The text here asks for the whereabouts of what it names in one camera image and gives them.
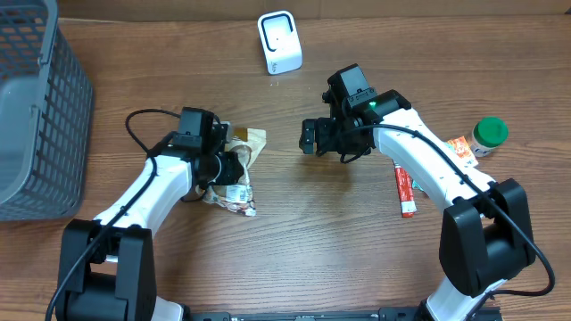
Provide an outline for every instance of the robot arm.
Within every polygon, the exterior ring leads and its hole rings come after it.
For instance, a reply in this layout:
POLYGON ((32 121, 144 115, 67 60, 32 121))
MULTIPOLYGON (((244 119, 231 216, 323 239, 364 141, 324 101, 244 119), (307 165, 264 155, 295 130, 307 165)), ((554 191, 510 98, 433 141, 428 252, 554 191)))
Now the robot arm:
MULTIPOLYGON (((438 139, 422 122, 414 109, 399 109, 386 115, 381 124, 395 125, 417 130, 437 144, 447 156, 483 191, 491 182, 488 175, 467 166, 453 151, 438 139)), ((476 196, 476 192, 462 182, 462 179, 438 155, 433 148, 412 135, 387 128, 373 130, 375 146, 378 150, 399 163, 424 189, 439 211, 452 205, 457 197, 466 200, 476 196)))
POLYGON ((330 105, 330 117, 303 122, 300 148, 310 154, 315 143, 318 156, 338 152, 343 163, 378 148, 405 168, 443 213, 439 257, 446 277, 421 303, 415 320, 471 317, 488 292, 534 263, 529 244, 489 203, 500 206, 533 240, 525 191, 513 179, 498 184, 464 164, 426 127, 409 101, 394 90, 378 95, 358 65, 337 71, 327 83, 323 100, 330 105), (346 155, 355 157, 345 161, 346 155), (470 184, 464 182, 466 177, 470 184), (494 218, 494 224, 483 228, 484 217, 494 218))
MULTIPOLYGON (((155 157, 155 161, 158 168, 153 183, 131 206, 127 214, 114 224, 115 227, 148 228, 154 237, 175 203, 190 192, 193 182, 191 162, 165 155, 155 157)), ((100 220, 101 225, 106 225, 120 211, 120 208, 141 189, 152 172, 153 164, 148 159, 143 172, 133 185, 109 209, 97 215, 94 220, 100 220)))
POLYGON ((66 226, 58 282, 63 295, 56 301, 58 320, 188 320, 187 307, 157 296, 153 238, 176 202, 193 187, 235 184, 244 174, 237 154, 224 152, 230 137, 229 124, 220 123, 210 112, 183 109, 178 132, 166 136, 149 152, 133 185, 93 221, 74 219, 66 226), (155 170, 152 183, 144 190, 155 170), (118 213, 138 193, 137 200, 117 220, 118 213), (73 270, 79 255, 112 220, 111 232, 95 253, 73 270), (117 263, 116 276, 91 272, 90 264, 105 261, 117 263), (62 285, 69 274, 70 281, 62 285))
MULTIPOLYGON (((425 126, 414 109, 393 111, 386 115, 381 123, 417 130, 432 140, 482 191, 488 191, 489 184, 495 182, 490 176, 464 164, 456 153, 447 148, 425 126)), ((405 168, 440 212, 454 205, 453 201, 458 197, 465 200, 476 197, 476 192, 464 184, 443 158, 425 142, 412 135, 386 128, 373 129, 373 136, 378 150, 405 168)), ((464 320, 487 292, 497 289, 506 281, 498 280, 473 298, 459 292, 448 277, 445 277, 436 292, 426 300, 425 309, 435 321, 464 320)))

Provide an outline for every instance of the wood grain surface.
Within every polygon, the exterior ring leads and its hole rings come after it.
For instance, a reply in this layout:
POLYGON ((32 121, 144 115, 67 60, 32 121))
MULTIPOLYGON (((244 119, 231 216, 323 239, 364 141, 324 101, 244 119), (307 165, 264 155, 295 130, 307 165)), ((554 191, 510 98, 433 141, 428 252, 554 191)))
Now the wood grain surface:
MULTIPOLYGON (((328 115, 327 78, 357 62, 377 91, 400 91, 442 139, 484 116, 507 121, 507 143, 479 168, 525 188, 558 283, 548 297, 499 304, 506 320, 571 318, 571 17, 300 21, 303 66, 272 77, 255 21, 62 28, 96 90, 77 218, 105 210, 140 173, 145 156, 123 126, 132 111, 193 106, 268 130, 251 172, 257 217, 187 203, 167 217, 154 243, 163 298, 193 311, 358 310, 417 306, 436 289, 442 215, 430 200, 416 193, 419 211, 403 219, 388 158, 342 165, 297 147, 302 120, 328 115)), ((147 144, 177 125, 165 115, 133 122, 147 144)), ((43 319, 66 224, 0 224, 0 320, 43 319)), ((546 282, 535 263, 505 286, 546 282)))
POLYGON ((296 19, 563 14, 571 0, 59 0, 62 17, 104 21, 244 21, 263 13, 296 19))

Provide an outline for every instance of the black cable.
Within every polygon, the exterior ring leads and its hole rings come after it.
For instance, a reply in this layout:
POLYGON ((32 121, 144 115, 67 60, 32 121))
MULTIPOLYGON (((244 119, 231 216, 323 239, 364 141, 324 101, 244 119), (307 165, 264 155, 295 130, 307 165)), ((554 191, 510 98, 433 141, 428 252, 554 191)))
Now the black cable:
POLYGON ((181 202, 199 202, 199 201, 202 201, 204 199, 204 196, 206 196, 206 193, 208 193, 208 188, 210 186, 211 186, 211 183, 206 185, 206 189, 204 190, 204 192, 200 196, 198 196, 197 198, 192 199, 192 200, 185 200, 185 196, 183 196, 180 198, 180 201, 181 202))
POLYGON ((215 114, 214 112, 212 112, 212 111, 209 111, 209 113, 212 114, 212 117, 214 117, 214 120, 216 120, 216 122, 217 122, 219 125, 222 125, 222 123, 220 122, 220 118, 218 118, 218 115, 216 115, 216 114, 215 114))
MULTIPOLYGON (((164 113, 164 114, 174 116, 177 118, 180 118, 180 115, 178 115, 177 113, 172 112, 172 111, 164 111, 164 110, 158 110, 158 109, 145 109, 145 110, 141 110, 141 111, 133 111, 127 116, 127 118, 125 119, 125 128, 127 129, 128 134, 131 136, 131 138, 133 138, 133 140, 139 146, 141 146, 143 151, 145 151, 145 153, 147 155, 149 155, 149 153, 150 153, 149 149, 145 146, 145 144, 143 144, 143 142, 141 142, 141 140, 135 135, 135 133, 133 133, 133 130, 131 130, 131 127, 129 125, 130 120, 135 115, 138 115, 141 113, 147 113, 147 112, 164 113)), ((127 204, 122 206, 120 211, 117 212, 117 214, 115 214, 115 216, 105 226, 103 226, 101 228, 101 230, 99 231, 99 234, 97 234, 97 236, 94 237, 94 239, 89 243, 89 245, 86 247, 86 249, 83 251, 83 253, 81 253, 79 258, 73 264, 73 266, 71 267, 68 274, 63 278, 62 282, 60 283, 58 288, 55 290, 54 296, 52 297, 52 299, 50 300, 50 303, 47 306, 46 321, 52 320, 52 314, 54 313, 55 303, 57 302, 57 299, 60 297, 60 295, 64 291, 65 286, 70 281, 75 270, 78 269, 79 265, 83 262, 84 259, 93 255, 95 247, 97 245, 99 245, 99 243, 102 241, 102 239, 105 236, 107 236, 109 231, 111 231, 113 225, 115 225, 115 223, 117 223, 117 221, 119 221, 119 219, 122 218, 123 215, 125 215, 125 213, 127 213, 128 209, 130 209, 130 207, 133 206, 133 204, 139 199, 139 197, 141 197, 141 195, 146 191, 146 189, 149 187, 149 185, 151 185, 151 183, 153 182, 154 177, 157 175, 157 161, 154 159, 154 157, 149 157, 149 159, 151 160, 151 163, 153 164, 153 171, 151 172, 151 176, 149 176, 149 178, 146 180, 145 184, 143 186, 141 186, 141 189, 139 189, 138 192, 135 193, 135 195, 133 195, 133 197, 127 202, 127 204)))
MULTIPOLYGON (((537 247, 537 245, 535 245, 535 243, 532 240, 529 239, 529 237, 527 237, 527 235, 519 228, 519 226, 517 226, 517 224, 508 216, 508 214, 506 214, 506 212, 504 210, 502 210, 500 208, 500 206, 498 206, 498 204, 496 204, 492 199, 490 199, 490 197, 488 197, 488 195, 486 193, 484 193, 476 184, 474 184, 474 182, 472 182, 470 180, 470 177, 468 175, 464 174, 464 172, 462 172, 462 170, 458 166, 456 166, 456 164, 448 157, 448 155, 446 155, 446 153, 442 149, 440 149, 440 147, 438 147, 437 144, 435 144, 432 140, 428 139, 426 136, 422 135, 419 131, 412 130, 409 128, 400 127, 400 126, 395 126, 395 125, 388 125, 388 124, 366 125, 366 126, 361 126, 358 128, 352 128, 352 129, 346 130, 342 133, 339 133, 333 139, 326 142, 326 147, 328 147, 331 144, 334 144, 342 136, 346 136, 346 135, 349 135, 351 133, 358 132, 361 130, 373 129, 373 128, 386 128, 386 129, 391 129, 391 130, 396 130, 396 131, 400 131, 403 133, 411 134, 413 138, 417 137, 420 140, 422 140, 423 142, 427 143, 430 147, 432 147, 434 149, 434 151, 436 153, 438 153, 440 155, 440 157, 443 158, 444 161, 446 161, 446 163, 452 168, 452 170, 454 170, 454 172, 456 172, 456 174, 458 176, 460 176, 460 178, 466 184, 468 184, 468 186, 470 186, 480 197, 482 197, 485 202, 487 202, 490 206, 492 206, 492 208, 501 216, 501 218, 504 219, 506 222, 508 222, 508 224, 514 230, 516 230, 516 232, 518 234, 520 234, 522 236, 524 241, 532 248, 532 250, 534 250, 535 255, 537 255, 537 257, 539 258, 539 260, 542 262, 543 266, 545 267, 545 271, 547 272, 549 282, 544 289, 542 289, 540 291, 516 291, 516 290, 489 291, 488 293, 486 293, 482 297, 482 299, 478 302, 478 304, 472 308, 470 313, 468 313, 468 318, 471 318, 485 304, 485 302, 489 298, 493 297, 494 295, 510 294, 510 295, 517 295, 517 296, 538 297, 538 296, 546 295, 549 292, 551 292, 551 290, 553 290, 553 288, 555 287, 555 272, 553 271, 551 264, 549 263, 549 261, 547 260, 547 257, 545 257, 543 252, 537 247)), ((326 150, 326 149, 327 148, 322 148, 321 151, 316 151, 316 154, 318 156, 323 156, 325 154, 325 152, 322 152, 322 151, 326 150)))
POLYGON ((360 152, 358 155, 355 155, 355 156, 351 157, 349 160, 345 160, 345 156, 346 156, 347 154, 343 154, 343 155, 341 155, 341 158, 339 159, 339 161, 340 161, 342 164, 349 164, 349 163, 352 162, 352 161, 358 160, 361 156, 363 156, 364 154, 368 153, 370 150, 371 150, 371 148, 368 147, 366 150, 364 150, 363 152, 360 152))

